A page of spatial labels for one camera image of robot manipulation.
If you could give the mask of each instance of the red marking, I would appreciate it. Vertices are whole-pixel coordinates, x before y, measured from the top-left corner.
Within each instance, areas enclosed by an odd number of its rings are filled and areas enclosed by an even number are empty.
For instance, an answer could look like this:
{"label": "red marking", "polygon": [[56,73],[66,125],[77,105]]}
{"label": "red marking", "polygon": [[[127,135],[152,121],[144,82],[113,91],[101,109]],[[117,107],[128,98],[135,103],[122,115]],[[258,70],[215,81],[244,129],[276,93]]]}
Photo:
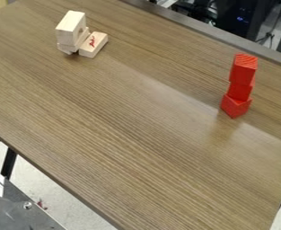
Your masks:
{"label": "red marking", "polygon": [[89,45],[92,46],[93,48],[95,48],[95,47],[94,47],[94,43],[95,43],[95,38],[94,38],[94,36],[92,36],[92,39],[91,39],[90,41],[91,41],[91,42],[89,43]]}
{"label": "red marking", "polygon": [[43,207],[43,201],[42,201],[42,199],[39,200],[39,202],[37,203],[37,205],[38,205],[40,208],[44,209],[44,210],[48,210],[48,207]]}

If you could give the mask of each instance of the floor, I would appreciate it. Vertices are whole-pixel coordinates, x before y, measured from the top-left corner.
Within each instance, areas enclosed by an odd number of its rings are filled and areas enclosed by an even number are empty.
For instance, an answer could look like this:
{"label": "floor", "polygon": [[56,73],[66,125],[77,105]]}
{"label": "floor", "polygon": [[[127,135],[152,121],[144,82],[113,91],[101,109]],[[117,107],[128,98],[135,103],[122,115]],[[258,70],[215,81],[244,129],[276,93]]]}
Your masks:
{"label": "floor", "polygon": [[[0,169],[7,147],[0,143]],[[115,230],[103,218],[55,184],[50,178],[20,156],[16,160],[11,182],[43,206],[67,230]]]}
{"label": "floor", "polygon": [[262,23],[257,37],[257,40],[260,40],[263,37],[265,37],[265,34],[271,31],[271,28],[277,21],[276,28],[271,32],[272,34],[275,35],[274,38],[272,39],[272,43],[271,43],[271,39],[268,39],[264,44],[262,44],[267,48],[270,48],[271,46],[271,49],[273,50],[277,50],[278,43],[281,40],[281,17],[277,20],[280,10],[281,10],[281,4],[278,4],[270,13],[270,15],[267,17],[267,19]]}

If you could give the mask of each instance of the table edge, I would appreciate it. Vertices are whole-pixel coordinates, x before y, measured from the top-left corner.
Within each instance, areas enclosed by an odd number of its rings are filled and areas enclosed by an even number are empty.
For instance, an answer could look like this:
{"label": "table edge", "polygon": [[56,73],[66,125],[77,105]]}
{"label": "table edge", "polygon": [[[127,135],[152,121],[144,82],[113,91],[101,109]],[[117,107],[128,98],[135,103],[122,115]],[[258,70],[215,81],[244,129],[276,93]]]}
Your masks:
{"label": "table edge", "polygon": [[281,66],[281,53],[144,0],[119,0]]}

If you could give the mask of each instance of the stacked red blocks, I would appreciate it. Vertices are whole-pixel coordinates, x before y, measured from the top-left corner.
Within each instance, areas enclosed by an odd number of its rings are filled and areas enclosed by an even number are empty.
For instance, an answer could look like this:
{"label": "stacked red blocks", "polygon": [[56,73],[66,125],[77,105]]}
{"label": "stacked red blocks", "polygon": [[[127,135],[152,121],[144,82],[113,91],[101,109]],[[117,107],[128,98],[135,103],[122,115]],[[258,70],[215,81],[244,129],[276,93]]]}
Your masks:
{"label": "stacked red blocks", "polygon": [[231,118],[237,118],[248,111],[252,99],[250,93],[255,84],[258,59],[246,54],[237,54],[230,75],[230,88],[221,102],[223,109]]}

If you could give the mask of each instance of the black cable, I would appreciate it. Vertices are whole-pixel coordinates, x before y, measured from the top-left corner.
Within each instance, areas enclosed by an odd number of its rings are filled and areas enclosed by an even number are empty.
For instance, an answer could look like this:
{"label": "black cable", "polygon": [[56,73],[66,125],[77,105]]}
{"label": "black cable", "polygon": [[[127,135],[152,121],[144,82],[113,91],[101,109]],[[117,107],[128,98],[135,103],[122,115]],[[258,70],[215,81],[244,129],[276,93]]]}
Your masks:
{"label": "black cable", "polygon": [[261,43],[261,45],[262,44],[264,44],[269,38],[271,38],[271,40],[270,40],[270,47],[272,47],[272,40],[273,40],[273,38],[274,38],[274,34],[272,33],[274,30],[275,30],[275,28],[276,28],[276,26],[277,26],[277,23],[278,23],[278,21],[281,19],[281,10],[279,11],[279,13],[278,13],[278,16],[277,16],[277,19],[275,20],[275,23],[274,23],[274,25],[272,26],[272,28],[271,28],[271,30],[269,31],[269,32],[267,32],[266,33],[266,35],[263,37],[263,38],[261,38],[261,39],[258,39],[258,40],[256,40],[255,42],[260,42]]}
{"label": "black cable", "polygon": [[273,34],[270,38],[270,46],[269,48],[271,49],[272,48],[272,44],[273,44],[273,39],[275,38],[275,35]]}

